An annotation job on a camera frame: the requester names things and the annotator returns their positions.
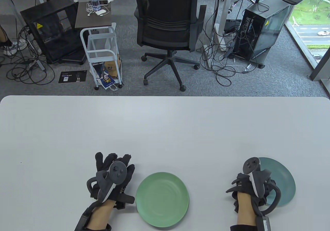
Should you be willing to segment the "person's left hand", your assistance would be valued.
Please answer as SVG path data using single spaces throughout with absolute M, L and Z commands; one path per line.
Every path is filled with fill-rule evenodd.
M 117 158 L 117 154 L 111 153 L 103 159 L 101 152 L 96 153 L 97 173 L 87 181 L 91 197 L 98 203 L 115 201 L 117 209 L 124 209 L 126 203 L 133 204 L 135 198 L 124 193 L 135 170 L 134 164 L 128 165 L 130 159 L 129 154 Z

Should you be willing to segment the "person's right hand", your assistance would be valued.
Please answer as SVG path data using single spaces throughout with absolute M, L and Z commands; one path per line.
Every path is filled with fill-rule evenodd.
M 232 197 L 235 200 L 235 212 L 238 213 L 239 203 L 238 203 L 238 193 L 245 193 L 250 195 L 251 197 L 251 206 L 256 216 L 265 216 L 271 213 L 278 205 L 278 201 L 274 201 L 268 209 L 264 211 L 260 211 L 259 207 L 263 206 L 267 203 L 267 197 L 270 192 L 274 190 L 274 186 L 276 185 L 275 181 L 269 178 L 263 184 L 265 192 L 262 194 L 262 197 L 258 197 L 253 188 L 253 184 L 250 180 L 250 177 L 246 174 L 239 173 L 237 178 L 232 182 L 234 187 L 228 189 L 226 193 L 232 193 Z

